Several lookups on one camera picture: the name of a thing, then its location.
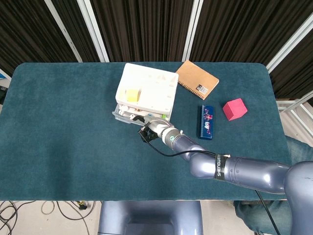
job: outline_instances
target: white metal frame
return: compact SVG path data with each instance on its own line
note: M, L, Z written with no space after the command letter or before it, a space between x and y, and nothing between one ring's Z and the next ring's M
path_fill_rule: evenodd
M304 102L313 98L313 91L305 94L301 99L297 100L278 100L276 101L279 112L288 112L290 111L294 117L298 120L298 122L303 126L303 128L313 137L313 131L305 124L305 122L299 117L299 115L294 111L295 108L301 107L304 112L310 117L313 121L313 115L309 112L309 110L303 105Z
M55 7L54 7L52 1L51 1L51 0L45 0L45 4L46 4L47 7L49 8L49 11L51 12L51 14L52 14L52 16L53 16L55 22L58 24L60 30L62 31L62 33L63 33L63 35L64 35L64 37L65 37L67 43L69 44L70 48L71 48L72 51L73 51L73 53L74 53L74 55L75 55L77 61L78 61L78 62L82 62L83 60L82 60L80 54L78 53L78 51L77 51L77 49L76 49L76 47L75 47L75 45L74 45L72 39L70 38L70 36L69 36L69 34L68 34L68 32L67 32L67 29L65 28L65 26L64 26L64 24L63 24L63 22L62 22L62 20L61 20L61 18L60 18L60 16L59 16L57 10L55 9Z
M192 44L194 42L195 33L198 25L198 20L202 8L203 0L194 0L194 3L192 5L190 20L189 20L189 26L186 36L186 42L184 51L182 54L182 62L185 62L186 60L189 60Z
M12 78L11 78L5 71L3 71L2 69L0 69L0 73L1 73L6 79L8 79L9 81L12 80Z
M90 0L77 0L100 62L110 62Z
M297 31L289 38L285 45L278 51L274 58L268 63L266 68L271 73L274 68L294 49L294 47L311 31L313 28L313 13L304 21Z

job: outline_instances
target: red block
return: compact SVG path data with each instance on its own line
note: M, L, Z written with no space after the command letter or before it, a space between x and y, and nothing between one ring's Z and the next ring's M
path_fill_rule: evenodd
M246 112L248 112L243 100L240 98L227 102L223 107L223 111L228 121L241 118Z

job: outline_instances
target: white pole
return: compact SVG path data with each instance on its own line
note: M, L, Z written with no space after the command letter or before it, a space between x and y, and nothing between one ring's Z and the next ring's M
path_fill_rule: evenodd
M313 91L310 91L309 93L306 93L304 96L302 96L300 99L295 100L295 102L287 107L287 109L285 109L283 112L291 111L292 109L298 107L300 104L303 104L311 98L313 98Z
M64 26L64 24L63 24L63 22L62 22L62 20L61 20L61 18L59 16L57 10L55 9L52 1L51 0L45 0L45 4L49 8L49 10L50 10L50 12L51 12L55 22L58 24L60 30L62 31L65 39L67 40L67 43L69 44L70 48L73 51L77 61L78 62L82 62L83 60L82 60L81 56L79 55L79 53L78 53L78 51L77 51L77 49L76 49L72 39L70 38L70 36L69 36L69 34L67 32L67 29L65 28L65 26Z
M6 79L8 79L9 81L12 80L12 78L11 78L5 71L3 71L2 69L0 69L0 73L1 73Z
M192 44L194 42L195 33L198 25L199 15L201 12L203 0L194 0L194 3L192 5L190 20L189 20L189 26L186 36L186 42L184 51L182 54L182 62L185 62L186 60L189 60Z
M296 45L311 31L313 28L313 13L304 21L297 31L289 38L285 45L279 50L274 58L268 63L266 68L271 73L274 68L295 48Z
M90 0L77 0L100 62L110 62Z

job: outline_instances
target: notebook label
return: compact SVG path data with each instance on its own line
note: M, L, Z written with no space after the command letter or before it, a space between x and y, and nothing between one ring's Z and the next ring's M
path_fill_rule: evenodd
M200 85L200 84L197 86L196 89L197 89L199 92L201 92L202 94L206 94L207 91L208 91L207 88L205 88L204 86L202 86L202 85Z

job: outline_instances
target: wire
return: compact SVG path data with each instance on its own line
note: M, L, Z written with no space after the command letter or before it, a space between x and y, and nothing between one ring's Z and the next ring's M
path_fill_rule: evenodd
M3 217L1 216L1 220L4 220L5 222L3 223L2 227L0 228L0 230L3 229L4 226L7 226L7 227L8 227L8 223L10 222L10 220L11 220L13 217L15 217L14 224L13 224L12 228L9 229L10 232L9 232L8 235L11 235L11 234L12 234L12 231L13 231L15 225L16 225L16 222L17 222L17 220L18 220L18 210L19 210L22 206L24 206L25 204L33 203L33 202L35 202L35 201L25 202L25 203L21 204L21 205L20 205L19 207L17 207L17 208L16 208L16 206L14 205L14 203L13 203L12 201L9 201L9 202L10 202L11 206L7 206L7 207L5 207L3 210L1 210L1 211L0 211L0 215L1 215L6 209L8 209L8 208L13 208L13 209L14 209L14 213L13 213L8 219L5 219L5 218L3 218Z
M56 203L57 203L57 206L58 206L58 208L59 208L60 213L61 213L66 219L69 219L69 220L81 220L81 219L85 219L88 215L91 214L91 212L92 212L93 209L94 209L94 206L95 206L96 201L93 201L93 205L92 205L92 208L91 208L91 210L89 211L89 213L88 213L87 215L85 215L84 217L78 218L78 219L67 217L67 216L62 212L62 210L61 210L61 208L60 208L60 205L59 205L59 202L56 201Z
M76 205L75 202L71 201L71 203L72 203L74 206L76 206L77 208L79 208L79 206Z
M87 223L86 223L86 221L85 221L85 218L86 218L88 215L86 215L85 217L83 217L82 214L80 214L79 211L77 211L77 209L75 209L75 207L73 207L70 203L68 203L68 202L65 202L65 203L67 203L70 207L72 207L73 210L76 211L76 212L81 216L81 219L83 220L83 222L84 222L84 224L85 224L85 227L86 227L86 229L87 229L87 234L90 235L90 234L89 234L89 229L88 229Z
M46 202L47 201L44 201L44 203L41 205L41 213L44 214L44 215L49 215L49 214L51 214L54 211L55 204L54 204L54 201L51 201L52 204L53 204L53 208L52 208L52 210L50 212L46 213L46 212L43 211L43 208L44 208L44 205L46 204Z
M156 152L158 152L159 154L163 155L163 156L166 156L166 157L175 157L175 156L178 156L178 155L181 155L181 154L185 154L185 153L205 153L207 155L210 155L212 157L215 157L216 154L213 153L213 152L210 152L210 151L206 151L206 150L187 150L187 151L182 151L182 152L179 152L179 153L175 153L175 154L165 154L165 153L162 153L161 151L159 151L158 149L156 149L152 144L150 144L144 137L143 135L139 132L139 135L141 136L141 138L152 148L154 149Z
M6 223L6 221L7 221L8 219L3 218L3 217L1 216L1 213L2 213L3 211L5 211L6 209L8 209L8 208L11 208L11 207L12 207L14 210L16 209L15 205L14 205L11 201L9 201L9 202L11 203L11 206L8 206L8 207L6 207L6 208L4 208L3 210L0 211L0 220L1 220L1 222L2 222L3 224L5 224L5 226L7 226L7 228L9 229L8 235L11 235L11 234L12 234L12 228L11 228L11 226L10 226L8 223Z
M256 192L256 194L259 196L259 198L260 198L260 200L261 200L261 202L262 202L262 204L263 204L263 206L264 206L264 208L265 208L265 210L266 210L266 212L267 212L267 214L268 214L268 216L269 216L269 219L270 219L270 221L272 222L272 225L274 226L274 229L275 229L277 235L280 235L280 232L279 232L279 230L278 230L278 228L277 228L277 226L276 226L276 224L275 224L275 221L273 220L273 217L272 217L272 215L270 214L270 212L269 212L269 210L268 210L268 207L265 205L264 200L263 200L263 198L262 198L260 192L259 192L258 190L256 190L255 192Z

